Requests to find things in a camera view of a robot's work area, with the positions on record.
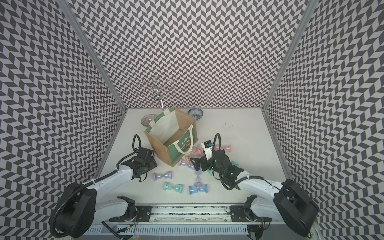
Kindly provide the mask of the teal hourglass front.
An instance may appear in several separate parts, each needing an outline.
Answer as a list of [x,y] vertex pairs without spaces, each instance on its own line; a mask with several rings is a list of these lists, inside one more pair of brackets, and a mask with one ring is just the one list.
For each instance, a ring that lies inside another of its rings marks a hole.
[[165,191],[174,190],[175,192],[181,194],[183,192],[183,188],[184,188],[184,186],[180,185],[180,184],[173,185],[170,182],[165,182],[165,184],[164,184],[164,190]]

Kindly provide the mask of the brown green canvas bag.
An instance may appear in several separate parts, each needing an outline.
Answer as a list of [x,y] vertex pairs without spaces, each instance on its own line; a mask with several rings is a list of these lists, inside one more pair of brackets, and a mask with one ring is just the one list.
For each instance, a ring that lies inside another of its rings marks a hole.
[[196,119],[176,107],[165,109],[144,133],[157,157],[171,167],[198,142]]

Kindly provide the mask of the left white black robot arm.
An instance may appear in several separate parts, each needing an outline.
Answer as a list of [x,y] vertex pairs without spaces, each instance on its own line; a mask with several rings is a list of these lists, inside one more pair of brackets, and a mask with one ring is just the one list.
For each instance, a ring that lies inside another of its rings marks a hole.
[[139,179],[142,182],[141,176],[146,177],[156,167],[153,150],[136,148],[133,153],[120,159],[111,173],[85,184],[72,183],[66,186],[51,213],[50,233],[56,238],[79,238],[91,226],[104,224],[109,219],[135,222],[139,211],[133,199],[125,196],[107,202],[100,202],[100,199],[131,180]]

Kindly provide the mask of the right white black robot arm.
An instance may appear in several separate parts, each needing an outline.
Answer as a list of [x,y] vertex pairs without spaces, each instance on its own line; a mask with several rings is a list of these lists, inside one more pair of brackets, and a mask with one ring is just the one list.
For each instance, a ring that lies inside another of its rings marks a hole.
[[206,156],[190,158],[196,170],[218,173],[222,186],[251,193],[243,206],[249,221],[281,219],[296,234],[310,237],[311,228],[320,211],[315,201],[295,181],[267,180],[255,176],[234,165],[225,151],[214,151],[210,159]]

